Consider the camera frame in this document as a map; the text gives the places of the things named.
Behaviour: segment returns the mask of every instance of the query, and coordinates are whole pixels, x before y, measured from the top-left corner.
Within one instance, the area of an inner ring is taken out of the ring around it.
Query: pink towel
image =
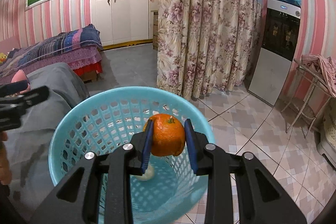
[[[328,90],[332,97],[336,97],[336,62],[331,57],[325,58],[322,55],[307,54],[301,56],[302,64],[323,76],[327,83]]]

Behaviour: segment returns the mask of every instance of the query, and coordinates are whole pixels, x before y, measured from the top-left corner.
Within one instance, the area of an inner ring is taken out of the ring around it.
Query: gray fabric cover
[[[82,80],[66,63],[36,70],[28,79],[32,89],[48,86],[50,97],[29,109],[21,128],[8,131],[5,142],[13,173],[10,200],[27,220],[53,189],[48,150],[56,127],[73,107],[89,97]]]

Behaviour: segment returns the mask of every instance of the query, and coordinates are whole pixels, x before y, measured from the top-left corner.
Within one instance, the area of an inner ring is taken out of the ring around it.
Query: gray floor
[[[157,51],[153,45],[122,47],[100,53],[103,73],[97,82],[86,83],[90,95],[121,86],[156,87]]]

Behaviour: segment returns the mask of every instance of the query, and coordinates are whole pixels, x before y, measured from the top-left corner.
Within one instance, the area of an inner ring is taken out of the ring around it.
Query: pink bed skirt
[[[95,64],[101,61],[101,55],[95,46],[87,46],[79,48],[70,52],[63,53],[58,56],[50,57],[44,60],[37,61],[27,67],[22,68],[25,74],[29,74],[39,68],[45,66],[64,62],[67,63],[71,69],[79,69],[90,64]],[[0,84],[10,83],[15,73],[0,78]]]

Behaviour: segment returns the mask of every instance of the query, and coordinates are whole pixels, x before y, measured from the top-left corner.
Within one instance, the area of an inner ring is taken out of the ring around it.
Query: human hand
[[[8,140],[6,132],[0,132],[0,182],[2,185],[8,185],[12,180],[12,172],[9,168],[6,147],[3,142]]]

